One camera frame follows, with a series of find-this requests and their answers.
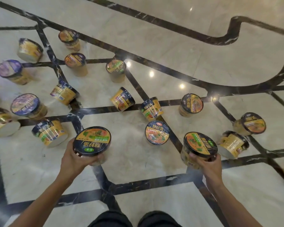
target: hand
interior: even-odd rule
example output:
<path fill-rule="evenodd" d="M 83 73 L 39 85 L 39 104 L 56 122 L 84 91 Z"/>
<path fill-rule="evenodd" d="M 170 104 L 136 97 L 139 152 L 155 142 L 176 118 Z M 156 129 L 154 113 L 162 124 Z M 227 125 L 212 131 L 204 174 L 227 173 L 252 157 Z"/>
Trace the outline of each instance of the hand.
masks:
<path fill-rule="evenodd" d="M 222 163 L 221 155 L 217 154 L 216 159 L 212 162 L 206 162 L 198 158 L 197 155 L 190 153 L 189 156 L 200 165 L 201 170 L 206 179 L 206 185 L 209 191 L 213 194 L 215 188 L 224 186 L 222 181 Z"/>
<path fill-rule="evenodd" d="M 95 157 L 79 157 L 73 151 L 73 142 L 74 139 L 71 139 L 66 147 L 65 153 L 61 160 L 61 169 L 57 176 L 57 180 L 66 183 L 70 186 L 73 180 L 84 170 L 84 168 L 92 164 L 93 162 L 101 159 L 103 154 L 100 154 Z"/>

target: black pants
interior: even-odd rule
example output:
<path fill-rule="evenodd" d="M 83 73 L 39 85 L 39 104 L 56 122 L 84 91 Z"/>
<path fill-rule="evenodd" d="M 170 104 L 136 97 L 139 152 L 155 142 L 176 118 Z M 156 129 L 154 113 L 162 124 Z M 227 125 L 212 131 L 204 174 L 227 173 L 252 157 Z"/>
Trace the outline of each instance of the black pants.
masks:
<path fill-rule="evenodd" d="M 100 214 L 88 227 L 133 227 L 129 219 L 117 211 Z M 162 211 L 145 214 L 138 227 L 181 227 L 170 215 Z"/>

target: tile floor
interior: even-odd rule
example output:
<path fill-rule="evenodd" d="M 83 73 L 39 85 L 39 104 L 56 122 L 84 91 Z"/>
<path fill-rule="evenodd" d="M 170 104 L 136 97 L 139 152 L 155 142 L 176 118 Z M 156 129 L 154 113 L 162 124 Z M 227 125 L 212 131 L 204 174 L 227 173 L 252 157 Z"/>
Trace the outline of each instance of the tile floor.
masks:
<path fill-rule="evenodd" d="M 249 20 L 238 23 L 235 16 Z M 23 28 L 37 23 L 47 25 L 46 38 Z M 81 33 L 81 52 L 90 61 L 85 77 L 63 65 L 70 52 L 57 34 L 64 27 Z M 225 45 L 213 45 L 223 36 Z M 34 93 L 49 108 L 47 116 L 63 120 L 69 137 L 45 148 L 31 134 L 35 122 L 18 117 L 20 130 L 0 138 L 0 227 L 10 225 L 55 179 L 67 141 L 89 126 L 110 130 L 108 160 L 76 178 L 45 226 L 86 227 L 112 209 L 134 226 L 152 210 L 169 213 L 182 226 L 228 226 L 204 178 L 187 169 L 179 150 L 185 133 L 198 131 L 217 141 L 249 111 L 265 119 L 267 130 L 249 138 L 250 148 L 239 159 L 223 158 L 223 180 L 264 227 L 284 226 L 284 77 L 268 81 L 284 66 L 284 0 L 0 0 L 0 62 L 25 63 L 17 56 L 21 37 L 46 45 L 44 55 L 39 65 L 27 64 L 34 78 L 27 85 L 0 78 L 1 107 Z M 111 82 L 101 60 L 115 55 L 127 64 L 120 84 Z M 49 95 L 58 80 L 53 66 L 80 92 L 72 106 Z M 136 104 L 158 97 L 174 134 L 166 144 L 147 143 L 147 121 L 137 107 L 112 110 L 109 98 L 120 87 Z M 186 93 L 219 102 L 184 118 L 178 105 Z"/>

